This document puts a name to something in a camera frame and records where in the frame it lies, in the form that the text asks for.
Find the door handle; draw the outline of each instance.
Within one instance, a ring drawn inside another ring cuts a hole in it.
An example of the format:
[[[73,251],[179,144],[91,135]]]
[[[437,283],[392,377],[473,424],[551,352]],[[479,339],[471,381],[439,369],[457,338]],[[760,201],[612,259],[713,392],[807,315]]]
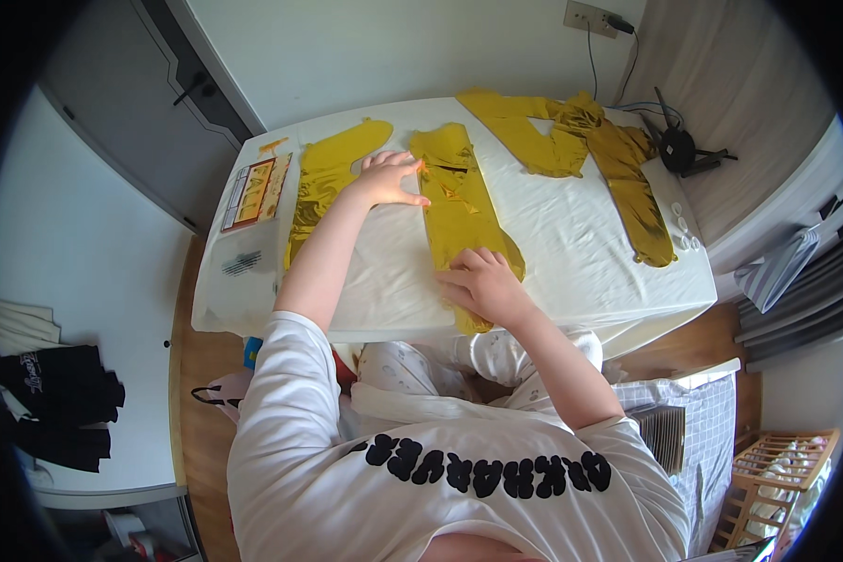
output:
[[[175,99],[175,101],[172,103],[172,105],[180,104],[181,100],[183,100],[184,98],[189,96],[191,94],[191,92],[193,92],[198,86],[200,86],[202,84],[205,84],[206,79],[207,79],[207,76],[206,76],[205,72],[198,72],[198,73],[194,74],[194,79],[193,79],[193,82],[191,82],[191,85],[189,85],[186,90],[181,92],[181,95],[178,96]]]

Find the wooden rack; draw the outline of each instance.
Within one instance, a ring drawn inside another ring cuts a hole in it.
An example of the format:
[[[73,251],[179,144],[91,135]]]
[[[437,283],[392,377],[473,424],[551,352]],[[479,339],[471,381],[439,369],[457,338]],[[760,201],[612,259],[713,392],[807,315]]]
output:
[[[725,504],[718,519],[715,536],[709,545],[710,552],[737,547],[743,539],[746,539],[745,542],[764,539],[765,537],[746,530],[749,522],[773,527],[776,534],[781,536],[781,532],[787,530],[790,515],[799,494],[812,487],[824,463],[831,456],[831,452],[840,439],[840,430],[803,433],[758,432],[756,436],[758,439],[755,443],[733,458],[731,485],[725,496]],[[825,443],[811,443],[816,437],[821,437]],[[797,447],[788,449],[787,447],[793,442],[797,442]],[[762,476],[763,473],[769,471],[775,459],[792,457],[796,452],[807,455],[805,458],[799,458],[805,466],[787,465],[790,472],[782,476],[788,480]],[[768,497],[769,495],[775,495],[778,498],[772,499]],[[775,517],[766,518],[753,513],[753,506],[756,504],[770,506],[775,510]],[[783,547],[784,545],[779,542],[776,551]]]

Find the pajama pants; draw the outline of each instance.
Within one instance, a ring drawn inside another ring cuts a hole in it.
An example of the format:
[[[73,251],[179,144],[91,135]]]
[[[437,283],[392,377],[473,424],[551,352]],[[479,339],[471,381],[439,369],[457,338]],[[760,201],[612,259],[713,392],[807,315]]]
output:
[[[600,370],[602,346],[591,331],[560,327]],[[556,415],[540,374],[518,341],[506,331],[478,333],[434,342],[368,343],[359,361],[359,380],[404,394],[469,399],[463,375],[477,373],[504,387],[510,396],[488,406]]]

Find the hand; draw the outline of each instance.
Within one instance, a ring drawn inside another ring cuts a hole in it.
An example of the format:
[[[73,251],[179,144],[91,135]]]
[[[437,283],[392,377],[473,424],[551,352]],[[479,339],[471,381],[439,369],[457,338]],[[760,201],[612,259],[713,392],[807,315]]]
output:
[[[448,271],[434,276],[444,298],[510,332],[538,310],[506,258],[487,248],[462,250]]]
[[[385,150],[362,160],[362,172],[344,191],[355,193],[373,207],[379,203],[405,203],[407,205],[430,205],[430,200],[416,193],[400,189],[400,179],[415,174],[422,165],[421,160],[405,163],[408,152]]]

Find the black tripod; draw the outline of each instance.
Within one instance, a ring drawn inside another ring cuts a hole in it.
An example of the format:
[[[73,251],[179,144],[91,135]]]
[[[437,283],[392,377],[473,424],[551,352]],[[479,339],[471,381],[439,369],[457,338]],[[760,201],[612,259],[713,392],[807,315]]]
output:
[[[646,123],[646,128],[649,129],[650,135],[652,135],[652,141],[659,148],[662,162],[669,171],[679,174],[682,178],[689,177],[718,168],[725,158],[729,160],[737,159],[736,156],[728,154],[726,148],[717,152],[699,150],[696,143],[693,142],[693,137],[690,137],[686,130],[679,129],[681,126],[680,120],[677,124],[672,124],[672,116],[668,113],[668,106],[665,105],[662,92],[659,91],[659,88],[654,89],[656,96],[659,98],[659,105],[662,106],[665,125],[668,126],[668,129],[662,132],[652,124],[649,118],[644,117],[643,121]]]

